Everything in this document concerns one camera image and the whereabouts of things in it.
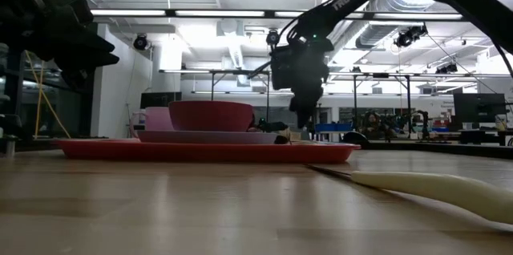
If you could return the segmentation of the knife with cream handle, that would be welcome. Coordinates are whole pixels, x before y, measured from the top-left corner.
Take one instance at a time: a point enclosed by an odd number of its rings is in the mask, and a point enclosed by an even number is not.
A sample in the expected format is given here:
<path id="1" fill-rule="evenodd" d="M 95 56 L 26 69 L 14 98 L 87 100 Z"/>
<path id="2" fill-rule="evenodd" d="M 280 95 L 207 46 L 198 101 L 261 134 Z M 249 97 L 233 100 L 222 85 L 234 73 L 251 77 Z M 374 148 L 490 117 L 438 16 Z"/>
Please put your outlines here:
<path id="1" fill-rule="evenodd" d="M 465 209 L 486 220 L 513 225 L 513 191 L 481 180 L 447 174 L 420 172 L 340 172 L 307 164 L 328 176 L 346 179 L 369 188 L 384 189 Z"/>

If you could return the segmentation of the silver ventilation duct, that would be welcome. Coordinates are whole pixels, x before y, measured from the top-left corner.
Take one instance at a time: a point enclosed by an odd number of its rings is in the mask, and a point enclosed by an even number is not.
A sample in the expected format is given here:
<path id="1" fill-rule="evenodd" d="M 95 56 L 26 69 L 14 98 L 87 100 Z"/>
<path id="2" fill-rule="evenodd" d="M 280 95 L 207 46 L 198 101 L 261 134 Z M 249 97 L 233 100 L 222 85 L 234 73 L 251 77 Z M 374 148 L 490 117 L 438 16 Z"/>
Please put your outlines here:
<path id="1" fill-rule="evenodd" d="M 363 8 L 367 12 L 416 12 L 427 11 L 434 0 L 371 0 Z M 385 37 L 397 30 L 391 25 L 366 24 L 365 29 L 355 39 L 355 47 L 369 50 L 376 47 Z"/>

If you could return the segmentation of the black background rig frame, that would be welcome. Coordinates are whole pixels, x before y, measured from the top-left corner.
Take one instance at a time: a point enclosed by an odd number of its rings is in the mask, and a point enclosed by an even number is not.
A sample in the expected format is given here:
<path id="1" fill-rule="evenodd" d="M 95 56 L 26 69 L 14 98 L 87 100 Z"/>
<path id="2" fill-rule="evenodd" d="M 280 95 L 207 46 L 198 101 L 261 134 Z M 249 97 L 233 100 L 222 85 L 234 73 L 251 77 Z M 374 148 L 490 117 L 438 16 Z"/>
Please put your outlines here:
<path id="1" fill-rule="evenodd" d="M 255 76 L 255 86 L 238 87 L 236 79 L 246 77 L 246 70 L 161 70 L 161 74 L 178 75 L 183 100 L 219 100 L 246 103 L 254 107 L 288 107 L 293 93 L 289 89 L 273 90 L 267 71 Z M 344 92 L 324 90 L 317 107 L 348 107 L 357 113 L 365 108 L 400 108 L 403 113 L 413 109 L 413 95 L 407 89 L 397 94 L 363 93 L 363 82 L 353 76 Z"/>

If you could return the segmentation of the person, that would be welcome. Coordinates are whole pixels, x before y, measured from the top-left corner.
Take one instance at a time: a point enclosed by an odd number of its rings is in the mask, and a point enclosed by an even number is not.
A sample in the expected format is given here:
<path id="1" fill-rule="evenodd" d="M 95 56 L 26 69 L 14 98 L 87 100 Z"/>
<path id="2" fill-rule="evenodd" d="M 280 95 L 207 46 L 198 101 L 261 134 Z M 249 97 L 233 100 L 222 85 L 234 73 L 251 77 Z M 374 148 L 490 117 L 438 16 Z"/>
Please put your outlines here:
<path id="1" fill-rule="evenodd" d="M 370 140 L 377 140 L 382 136 L 381 120 L 375 112 L 365 114 L 362 134 Z"/>

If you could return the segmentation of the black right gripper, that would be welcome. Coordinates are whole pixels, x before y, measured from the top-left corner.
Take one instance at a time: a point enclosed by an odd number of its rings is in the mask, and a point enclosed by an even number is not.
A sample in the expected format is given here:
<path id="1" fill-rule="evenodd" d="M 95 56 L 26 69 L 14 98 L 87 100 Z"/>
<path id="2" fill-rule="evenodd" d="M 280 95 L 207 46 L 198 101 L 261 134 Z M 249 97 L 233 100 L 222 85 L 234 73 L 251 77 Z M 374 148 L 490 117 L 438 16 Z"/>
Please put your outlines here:
<path id="1" fill-rule="evenodd" d="M 325 54 L 333 50 L 327 38 L 299 38 L 294 43 L 294 86 L 289 110 L 297 116 L 297 126 L 303 128 L 313 115 L 323 95 L 321 84 L 327 80 L 329 68 Z"/>

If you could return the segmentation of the red plastic tray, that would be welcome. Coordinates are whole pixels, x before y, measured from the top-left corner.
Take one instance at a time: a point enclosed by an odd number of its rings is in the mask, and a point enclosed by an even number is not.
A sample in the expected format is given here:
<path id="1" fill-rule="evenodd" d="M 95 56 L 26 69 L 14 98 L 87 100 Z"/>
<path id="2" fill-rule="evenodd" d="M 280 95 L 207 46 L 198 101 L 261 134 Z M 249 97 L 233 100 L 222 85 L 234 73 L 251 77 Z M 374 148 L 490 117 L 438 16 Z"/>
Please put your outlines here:
<path id="1" fill-rule="evenodd" d="M 168 163 L 342 164 L 357 144 L 171 144 L 135 140 L 58 140 L 71 160 Z"/>

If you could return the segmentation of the black ceiling light rail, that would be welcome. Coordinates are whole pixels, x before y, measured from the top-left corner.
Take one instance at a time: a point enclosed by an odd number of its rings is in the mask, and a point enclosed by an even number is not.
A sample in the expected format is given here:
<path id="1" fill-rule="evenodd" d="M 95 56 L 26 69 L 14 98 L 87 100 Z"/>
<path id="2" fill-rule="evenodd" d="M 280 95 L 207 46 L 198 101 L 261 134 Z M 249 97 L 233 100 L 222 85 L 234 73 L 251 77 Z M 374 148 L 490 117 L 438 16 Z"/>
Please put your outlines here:
<path id="1" fill-rule="evenodd" d="M 96 18 L 295 18 L 299 10 L 172 10 L 172 9 L 93 9 Z M 364 12 L 355 11 L 348 14 L 349 20 L 370 21 L 423 21 L 423 22 L 466 22 L 461 14 L 433 12 Z"/>

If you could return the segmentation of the lavender round plate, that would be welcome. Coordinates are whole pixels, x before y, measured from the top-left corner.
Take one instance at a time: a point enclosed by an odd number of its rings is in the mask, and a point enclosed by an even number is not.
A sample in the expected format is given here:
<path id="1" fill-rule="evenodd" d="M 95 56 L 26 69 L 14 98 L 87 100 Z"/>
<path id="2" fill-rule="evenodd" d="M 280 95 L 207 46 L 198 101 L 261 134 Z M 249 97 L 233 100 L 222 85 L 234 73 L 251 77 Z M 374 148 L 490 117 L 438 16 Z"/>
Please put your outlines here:
<path id="1" fill-rule="evenodd" d="M 137 131 L 143 143 L 274 144 L 278 134 L 265 132 Z"/>

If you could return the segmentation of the black office chair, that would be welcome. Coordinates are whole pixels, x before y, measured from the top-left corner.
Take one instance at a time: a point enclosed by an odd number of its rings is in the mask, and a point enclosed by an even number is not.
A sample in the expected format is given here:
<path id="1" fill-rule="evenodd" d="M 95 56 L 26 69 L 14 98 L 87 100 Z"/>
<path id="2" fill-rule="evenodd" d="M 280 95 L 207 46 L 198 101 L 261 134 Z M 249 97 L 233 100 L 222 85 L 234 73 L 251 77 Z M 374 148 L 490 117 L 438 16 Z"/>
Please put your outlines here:
<path id="1" fill-rule="evenodd" d="M 15 136 L 21 140 L 27 138 L 18 115 L 0 114 L 0 128 L 3 130 L 4 134 Z"/>

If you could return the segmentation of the black wall screen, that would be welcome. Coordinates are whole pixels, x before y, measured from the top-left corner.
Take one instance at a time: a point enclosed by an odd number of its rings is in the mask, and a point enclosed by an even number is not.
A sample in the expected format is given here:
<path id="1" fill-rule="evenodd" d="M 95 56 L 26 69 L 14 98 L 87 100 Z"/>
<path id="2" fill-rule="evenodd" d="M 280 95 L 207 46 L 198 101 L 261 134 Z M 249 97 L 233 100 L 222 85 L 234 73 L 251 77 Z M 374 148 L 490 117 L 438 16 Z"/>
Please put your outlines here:
<path id="1" fill-rule="evenodd" d="M 181 92 L 144 92 L 141 94 L 139 108 L 168 107 L 169 103 L 181 100 Z"/>

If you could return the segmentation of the black desktop monitor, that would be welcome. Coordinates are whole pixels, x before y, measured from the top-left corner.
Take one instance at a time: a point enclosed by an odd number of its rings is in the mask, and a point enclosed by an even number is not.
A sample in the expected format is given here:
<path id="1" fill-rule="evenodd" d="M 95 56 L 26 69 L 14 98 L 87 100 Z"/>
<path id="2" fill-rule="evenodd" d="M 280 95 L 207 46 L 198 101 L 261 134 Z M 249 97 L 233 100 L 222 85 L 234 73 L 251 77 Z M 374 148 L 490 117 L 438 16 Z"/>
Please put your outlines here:
<path id="1" fill-rule="evenodd" d="M 455 118 L 459 123 L 494 123 L 506 115 L 504 94 L 453 94 Z"/>

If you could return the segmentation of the pink plastic bowl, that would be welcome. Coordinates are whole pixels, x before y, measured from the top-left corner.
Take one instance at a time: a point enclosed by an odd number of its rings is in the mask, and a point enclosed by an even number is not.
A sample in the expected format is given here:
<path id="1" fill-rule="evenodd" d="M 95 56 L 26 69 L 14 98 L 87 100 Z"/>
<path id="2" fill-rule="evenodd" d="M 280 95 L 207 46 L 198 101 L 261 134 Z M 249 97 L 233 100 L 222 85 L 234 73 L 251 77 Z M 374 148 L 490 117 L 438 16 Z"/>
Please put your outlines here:
<path id="1" fill-rule="evenodd" d="M 251 105 L 228 101 L 177 101 L 168 110 L 177 131 L 245 132 L 253 116 Z"/>

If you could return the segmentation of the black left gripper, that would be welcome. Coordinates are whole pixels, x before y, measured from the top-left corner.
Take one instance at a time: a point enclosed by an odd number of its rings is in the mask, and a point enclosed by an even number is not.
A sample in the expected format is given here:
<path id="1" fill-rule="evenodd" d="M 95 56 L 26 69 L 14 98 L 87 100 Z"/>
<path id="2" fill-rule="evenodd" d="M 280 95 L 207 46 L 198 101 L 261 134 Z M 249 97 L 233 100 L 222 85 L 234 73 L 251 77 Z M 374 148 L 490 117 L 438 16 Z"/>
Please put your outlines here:
<path id="1" fill-rule="evenodd" d="M 81 88 L 96 68 L 119 61 L 114 45 L 87 28 L 93 20 L 87 0 L 7 0 L 7 46 L 54 59 L 63 81 Z"/>

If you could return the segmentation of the lilac plastic mug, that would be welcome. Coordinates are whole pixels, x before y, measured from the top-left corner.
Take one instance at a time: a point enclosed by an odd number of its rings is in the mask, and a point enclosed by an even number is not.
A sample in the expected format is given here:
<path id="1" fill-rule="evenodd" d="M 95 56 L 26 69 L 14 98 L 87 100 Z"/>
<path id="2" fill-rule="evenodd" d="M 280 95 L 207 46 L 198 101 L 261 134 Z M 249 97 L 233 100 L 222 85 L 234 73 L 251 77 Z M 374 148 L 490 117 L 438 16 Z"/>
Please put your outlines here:
<path id="1" fill-rule="evenodd" d="M 143 130 L 136 130 L 135 126 L 140 119 L 143 119 Z M 159 141 L 175 131 L 167 107 L 147 107 L 143 111 L 134 112 L 129 130 L 132 137 L 143 142 Z"/>

